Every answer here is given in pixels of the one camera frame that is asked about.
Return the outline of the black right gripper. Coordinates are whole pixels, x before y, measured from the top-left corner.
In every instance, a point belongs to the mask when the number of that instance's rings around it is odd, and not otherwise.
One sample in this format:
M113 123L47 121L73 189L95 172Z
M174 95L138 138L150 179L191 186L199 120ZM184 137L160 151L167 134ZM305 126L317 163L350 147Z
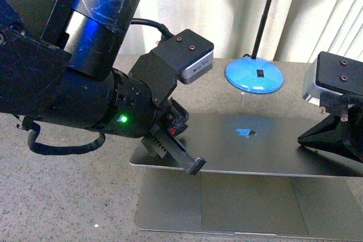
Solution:
M300 135L298 143L361 163L362 96L322 92L319 106L331 115Z

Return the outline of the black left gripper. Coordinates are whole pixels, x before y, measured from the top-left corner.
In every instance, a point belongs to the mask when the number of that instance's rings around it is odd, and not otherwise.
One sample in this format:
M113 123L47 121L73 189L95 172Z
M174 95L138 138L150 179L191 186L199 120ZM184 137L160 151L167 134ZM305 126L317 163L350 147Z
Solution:
M151 134L145 136L141 143L152 157L173 158L186 173L196 175L206 160L201 157L194 158L176 139L177 135L187 129L189 113L172 97L168 103L171 106L170 109L162 115L151 130ZM161 129L166 129L168 133L157 133Z

